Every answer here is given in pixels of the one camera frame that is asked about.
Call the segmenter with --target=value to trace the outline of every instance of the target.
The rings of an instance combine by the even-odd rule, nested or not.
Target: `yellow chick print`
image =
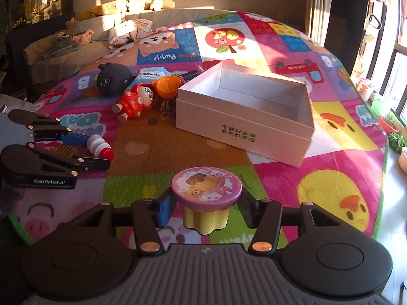
[[[314,202],[351,226],[364,232],[369,225],[369,209],[357,185],[344,173],[319,170],[299,183],[300,203]]]

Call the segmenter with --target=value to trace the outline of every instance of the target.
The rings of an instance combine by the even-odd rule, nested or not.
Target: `black plush toy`
[[[128,67],[117,63],[100,64],[101,72],[96,79],[96,86],[103,95],[121,94],[134,80]]]

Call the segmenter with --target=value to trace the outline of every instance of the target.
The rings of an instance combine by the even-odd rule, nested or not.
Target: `patchwork blanket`
[[[158,65],[182,73],[207,70],[221,60],[307,84],[315,133],[300,168],[179,130],[175,116],[161,113],[159,107],[119,124],[111,111],[118,97],[101,97],[95,90],[101,63],[121,63],[134,74]],[[14,212],[34,240],[101,201],[125,206],[142,197],[158,197],[176,173],[194,166],[233,172],[257,198],[269,197],[288,207],[313,201],[374,236],[386,137],[341,62],[303,33],[272,19],[227,13],[164,29],[85,66],[42,97],[35,110],[60,118],[75,133],[102,135],[113,147],[115,158],[106,172],[83,172],[75,190],[27,189]],[[216,123],[214,127],[221,132],[221,122]],[[229,128],[225,137],[234,134],[233,127]],[[60,152],[77,150],[56,142],[43,146]],[[177,206],[169,225],[159,233],[165,246],[174,242],[242,242],[247,246],[254,231],[233,207],[225,229],[201,236],[183,227]],[[284,227],[279,246],[296,234],[293,228]],[[134,246],[131,228],[120,230],[118,237]]]

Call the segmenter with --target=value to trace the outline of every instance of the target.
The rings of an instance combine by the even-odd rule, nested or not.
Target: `open box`
[[[314,133],[305,83],[219,63],[178,90],[177,127],[299,166]]]

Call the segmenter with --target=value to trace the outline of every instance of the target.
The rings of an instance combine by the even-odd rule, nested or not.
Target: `doll foot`
[[[121,122],[122,124],[124,124],[125,122],[127,122],[127,120],[129,119],[129,116],[127,115],[127,113],[122,113],[121,115],[117,116],[117,120],[119,122]]]
[[[120,103],[111,106],[111,110],[114,113],[119,113],[122,109],[123,109],[123,106]]]

